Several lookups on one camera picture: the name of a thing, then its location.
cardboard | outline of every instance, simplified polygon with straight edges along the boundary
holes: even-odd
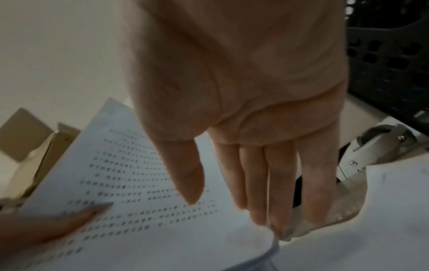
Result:
[[[17,110],[0,127],[0,151],[20,163],[3,197],[31,195],[79,132],[63,123],[54,132],[27,110]]]

skin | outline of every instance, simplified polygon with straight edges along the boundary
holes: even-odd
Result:
[[[83,226],[112,204],[97,204],[60,217],[0,215],[0,253],[60,238]]]
[[[323,223],[348,82],[343,1],[117,4],[136,114],[185,200],[202,194],[194,138],[208,132],[236,205],[256,224],[286,230],[297,154],[304,216]]]

white paper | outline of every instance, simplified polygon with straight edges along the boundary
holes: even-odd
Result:
[[[114,202],[76,233],[2,261],[0,270],[225,270],[273,251],[273,234],[234,206],[207,136],[206,176],[187,206],[132,110],[109,100],[21,209],[59,215]]]
[[[368,167],[367,179],[358,216],[283,246],[280,271],[428,269],[429,154]]]

